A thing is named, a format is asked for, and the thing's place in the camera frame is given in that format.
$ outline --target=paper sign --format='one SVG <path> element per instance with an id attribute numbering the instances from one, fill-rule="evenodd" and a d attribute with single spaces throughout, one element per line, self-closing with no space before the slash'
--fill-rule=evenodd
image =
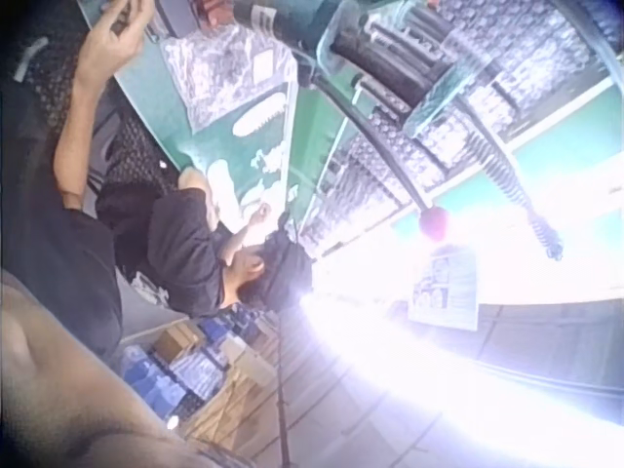
<path id="1" fill-rule="evenodd" d="M 438 327 L 477 329 L 477 259 L 471 249 L 444 246 L 432 254 L 411 291 L 409 318 Z"/>

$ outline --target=green workbench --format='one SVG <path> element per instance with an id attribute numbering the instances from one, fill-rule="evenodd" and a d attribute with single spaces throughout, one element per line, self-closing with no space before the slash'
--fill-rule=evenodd
<path id="1" fill-rule="evenodd" d="M 87 23 L 93 26 L 101 15 L 100 8 L 105 3 L 104 0 L 82 0 L 78 3 Z M 205 172 L 213 162 L 225 160 L 239 202 L 250 190 L 258 194 L 257 187 L 261 181 L 265 188 L 280 182 L 281 195 L 278 198 L 281 203 L 278 205 L 281 206 L 273 206 L 273 209 L 277 214 L 284 209 L 297 95 L 296 83 L 277 86 L 193 135 L 186 107 L 162 56 L 160 45 L 146 37 L 141 55 L 120 70 L 115 78 L 146 128 L 178 169 L 194 165 Z M 233 126 L 241 116 L 257 103 L 278 92 L 287 95 L 285 113 L 273 118 L 249 136 L 233 135 Z M 252 160 L 258 151 L 266 155 L 283 142 L 287 151 L 281 164 L 282 170 L 264 173 L 261 168 L 253 166 Z"/>

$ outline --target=hand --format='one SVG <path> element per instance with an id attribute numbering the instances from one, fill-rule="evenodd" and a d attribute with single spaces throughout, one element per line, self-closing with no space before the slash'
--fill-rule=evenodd
<path id="1" fill-rule="evenodd" d="M 202 27 L 210 29 L 234 22 L 232 2 L 229 0 L 195 0 L 203 17 L 200 18 Z"/>
<path id="2" fill-rule="evenodd" d="M 130 3 L 128 26 L 111 30 Z M 74 84 L 99 96 L 106 81 L 140 53 L 143 31 L 154 15 L 154 0 L 115 0 L 87 35 L 78 56 Z"/>
<path id="3" fill-rule="evenodd" d="M 266 222 L 271 216 L 271 207 L 268 203 L 262 203 L 252 217 L 250 218 L 249 227 L 256 227 Z"/>

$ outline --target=fluorescent light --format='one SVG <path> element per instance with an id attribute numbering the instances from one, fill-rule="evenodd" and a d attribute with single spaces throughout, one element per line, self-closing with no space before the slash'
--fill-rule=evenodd
<path id="1" fill-rule="evenodd" d="M 179 425 L 179 417 L 177 416 L 172 416 L 167 421 L 167 429 L 169 429 L 170 431 L 173 431 L 174 429 L 176 429 L 178 425 Z"/>
<path id="2" fill-rule="evenodd" d="M 622 426 L 485 373 L 361 304 L 307 296 L 301 305 L 320 339 L 372 384 L 443 411 L 481 444 L 551 466 L 624 466 Z"/>

